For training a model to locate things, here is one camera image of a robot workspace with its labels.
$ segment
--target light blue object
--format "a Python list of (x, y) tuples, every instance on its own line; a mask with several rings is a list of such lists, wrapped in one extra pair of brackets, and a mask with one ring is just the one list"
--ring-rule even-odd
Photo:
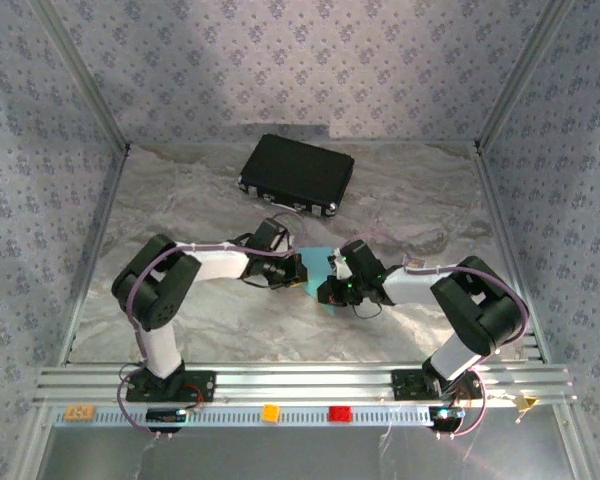
[[(333, 255), (333, 248), (299, 248), (298, 253), (302, 254), (302, 264), (307, 267), (307, 283), (302, 285), (302, 288), (317, 301), (318, 287), (333, 273), (328, 260), (328, 257)], [(333, 306), (324, 304), (321, 306), (331, 315), (334, 314)]]

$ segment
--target blue floral wallpaper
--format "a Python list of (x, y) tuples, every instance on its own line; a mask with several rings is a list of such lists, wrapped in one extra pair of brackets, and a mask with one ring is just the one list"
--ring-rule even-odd
[(57, 360), (113, 154), (25, 2), (0, 2), (0, 478)]
[(127, 140), (146, 144), (475, 138), (545, 2), (54, 3)]
[(600, 0), (575, 2), (488, 161), (600, 452)]

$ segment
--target table surface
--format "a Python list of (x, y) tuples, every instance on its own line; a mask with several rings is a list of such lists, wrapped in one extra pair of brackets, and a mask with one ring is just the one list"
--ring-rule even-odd
[[(478, 255), (507, 277), (470, 149), (457, 145), (360, 142), (321, 144), (356, 163), (338, 214), (305, 218), (303, 246), (337, 247), (351, 236), (380, 230), (406, 242), (428, 265)], [(279, 208), (246, 196), (237, 177), (254, 144), (133, 146), (69, 360), (138, 359), (134, 337), (110, 293), (113, 279), (157, 233), (176, 241), (218, 242), (253, 231)], [(298, 224), (289, 220), (292, 232)], [(401, 256), (391, 242), (369, 244), (385, 266)], [(361, 315), (375, 312), (363, 305)], [(422, 361), (451, 335), (430, 305), (385, 308), (371, 320), (350, 309), (327, 313), (299, 288), (259, 290), (235, 280), (194, 285), (175, 320), (186, 361)], [(521, 346), (503, 359), (520, 359)]]

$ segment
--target red block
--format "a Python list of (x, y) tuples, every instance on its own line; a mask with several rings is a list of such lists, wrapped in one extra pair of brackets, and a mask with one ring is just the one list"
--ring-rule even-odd
[(329, 421), (351, 423), (353, 421), (351, 407), (329, 407)]

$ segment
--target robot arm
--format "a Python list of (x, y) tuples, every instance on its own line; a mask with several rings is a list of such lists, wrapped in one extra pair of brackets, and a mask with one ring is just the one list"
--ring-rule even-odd
[[(132, 289), (137, 288), (130, 302), (131, 314), (141, 327), (137, 335), (146, 368), (132, 377), (134, 389), (149, 392), (152, 401), (168, 401), (177, 398), (189, 383), (170, 322), (194, 282), (215, 278), (244, 280), (262, 275), (270, 288), (278, 288), (307, 281), (301, 255), (271, 256), (271, 252), (279, 250), (285, 236), (288, 232), (284, 226), (267, 219), (254, 234), (221, 245), (194, 248), (181, 244), (183, 251), (159, 262), (136, 286), (150, 264), (178, 246), (163, 235), (153, 237), (145, 245), (112, 286), (123, 311)], [(334, 275), (318, 288), (320, 303), (359, 305), (368, 298), (383, 305), (425, 303), (442, 307), (455, 333), (422, 366), (428, 396), (448, 396), (468, 369), (491, 355), (523, 325), (519, 304), (504, 290), (485, 281), (485, 275), (498, 277), (477, 257), (468, 257), (458, 266), (441, 271), (407, 271), (402, 265), (385, 268), (358, 240), (336, 250), (330, 261)], [(460, 271), (443, 274), (452, 269)], [(477, 295), (484, 295), (484, 299), (476, 303)]]
[[(467, 370), (523, 328), (526, 312), (487, 280), (501, 282), (477, 257), (438, 271), (407, 270), (403, 265), (385, 268), (369, 247), (357, 240), (336, 250), (330, 261), (334, 275), (318, 288), (321, 303), (359, 305), (368, 298), (383, 305), (424, 303), (442, 308), (454, 334), (422, 366), (427, 383), (440, 396), (453, 390)], [(445, 275), (440, 270), (452, 273)]]
[[(270, 288), (307, 281), (307, 271), (299, 254), (266, 256), (280, 249), (288, 231), (274, 219), (266, 219), (253, 234), (212, 247), (190, 246), (156, 235), (134, 257), (112, 285), (120, 308), (126, 311), (132, 288), (142, 272), (162, 253), (183, 247), (158, 263), (140, 284), (132, 299), (133, 318), (140, 325), (138, 343), (153, 384), (172, 383), (171, 377), (184, 370), (171, 320), (196, 282), (218, 278), (246, 279), (262, 275)], [(244, 247), (243, 251), (229, 249)]]

